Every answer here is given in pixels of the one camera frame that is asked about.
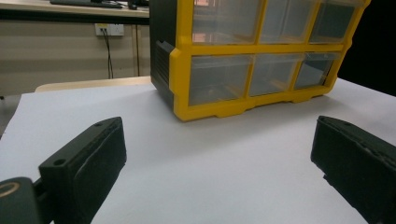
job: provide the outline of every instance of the transparent drawer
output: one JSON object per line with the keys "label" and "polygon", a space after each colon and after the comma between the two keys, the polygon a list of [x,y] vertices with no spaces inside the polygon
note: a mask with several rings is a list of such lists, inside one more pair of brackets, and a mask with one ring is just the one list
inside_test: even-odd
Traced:
{"label": "transparent drawer", "polygon": [[257,55],[249,95],[257,96],[286,91],[290,86],[297,63],[303,58],[302,53]]}
{"label": "transparent drawer", "polygon": [[310,43],[341,43],[357,7],[362,0],[322,0]]}
{"label": "transparent drawer", "polygon": [[251,55],[192,57],[189,105],[242,97],[251,59]]}
{"label": "transparent drawer", "polygon": [[302,43],[318,0],[268,0],[261,43]]}
{"label": "transparent drawer", "polygon": [[339,53],[306,53],[294,89],[322,86]]}
{"label": "transparent drawer", "polygon": [[194,0],[192,42],[253,44],[262,1]]}

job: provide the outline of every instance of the yellow storage drawer cabinet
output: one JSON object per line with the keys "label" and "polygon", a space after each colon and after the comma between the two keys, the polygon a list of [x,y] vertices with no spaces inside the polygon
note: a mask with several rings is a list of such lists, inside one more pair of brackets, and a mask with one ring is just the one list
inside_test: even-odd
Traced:
{"label": "yellow storage drawer cabinet", "polygon": [[328,93],[370,0],[151,0],[151,80],[181,120]]}

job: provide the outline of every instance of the power cord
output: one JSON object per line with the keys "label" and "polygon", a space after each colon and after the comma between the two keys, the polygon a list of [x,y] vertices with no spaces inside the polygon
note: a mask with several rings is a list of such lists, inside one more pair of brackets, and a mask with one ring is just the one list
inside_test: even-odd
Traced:
{"label": "power cord", "polygon": [[113,74],[113,64],[111,62],[111,54],[110,54],[110,44],[108,42],[108,34],[106,29],[101,29],[103,37],[105,38],[106,41],[106,46],[107,46],[107,72],[108,72],[108,79],[114,78]]}

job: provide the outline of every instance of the wall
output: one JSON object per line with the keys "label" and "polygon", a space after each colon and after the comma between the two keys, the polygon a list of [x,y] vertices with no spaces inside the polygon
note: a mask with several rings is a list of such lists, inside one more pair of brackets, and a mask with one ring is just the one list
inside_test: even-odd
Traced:
{"label": "wall", "polygon": [[[149,44],[137,44],[137,34],[143,37],[142,44],[149,42],[149,27],[125,25],[124,32],[109,38],[114,78],[139,76],[137,48],[144,55],[141,74],[149,75]],[[96,36],[93,24],[0,21],[0,95],[107,77],[106,42]]]}

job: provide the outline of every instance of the electrical outlet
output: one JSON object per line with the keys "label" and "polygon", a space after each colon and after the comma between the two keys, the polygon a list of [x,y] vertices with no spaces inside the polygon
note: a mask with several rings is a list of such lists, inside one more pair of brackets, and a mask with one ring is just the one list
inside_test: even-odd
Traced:
{"label": "electrical outlet", "polygon": [[110,24],[111,35],[123,35],[123,24]]}
{"label": "electrical outlet", "polygon": [[110,35],[110,28],[109,28],[109,25],[107,23],[96,23],[95,24],[95,33],[96,33],[96,35],[103,35],[102,30],[106,31],[107,35]]}

